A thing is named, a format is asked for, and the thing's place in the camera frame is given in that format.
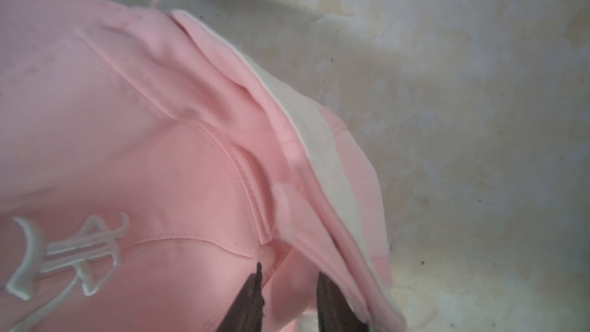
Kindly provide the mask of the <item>pink baseball cap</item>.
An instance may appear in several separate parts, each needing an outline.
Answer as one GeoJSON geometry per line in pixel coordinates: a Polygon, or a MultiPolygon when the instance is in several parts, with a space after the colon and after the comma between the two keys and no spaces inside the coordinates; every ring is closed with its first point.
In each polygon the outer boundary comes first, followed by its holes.
{"type": "Polygon", "coordinates": [[[327,275],[374,331],[376,172],[347,126],[188,12],[1,0],[1,329],[214,331],[262,273],[265,331],[327,275]]]}

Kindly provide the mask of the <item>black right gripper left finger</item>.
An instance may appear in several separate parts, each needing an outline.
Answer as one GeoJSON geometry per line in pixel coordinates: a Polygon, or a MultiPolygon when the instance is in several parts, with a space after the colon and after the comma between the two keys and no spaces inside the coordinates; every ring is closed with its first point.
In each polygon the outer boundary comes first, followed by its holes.
{"type": "Polygon", "coordinates": [[[243,287],[218,326],[217,332],[262,332],[264,297],[262,264],[244,282],[243,287]]]}

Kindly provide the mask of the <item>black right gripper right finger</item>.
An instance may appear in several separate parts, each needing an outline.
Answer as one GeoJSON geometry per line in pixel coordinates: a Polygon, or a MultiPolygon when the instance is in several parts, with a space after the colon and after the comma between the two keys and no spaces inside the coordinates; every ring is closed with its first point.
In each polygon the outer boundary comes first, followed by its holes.
{"type": "Polygon", "coordinates": [[[352,311],[339,287],[324,273],[317,280],[319,332],[368,332],[369,326],[352,311]]]}

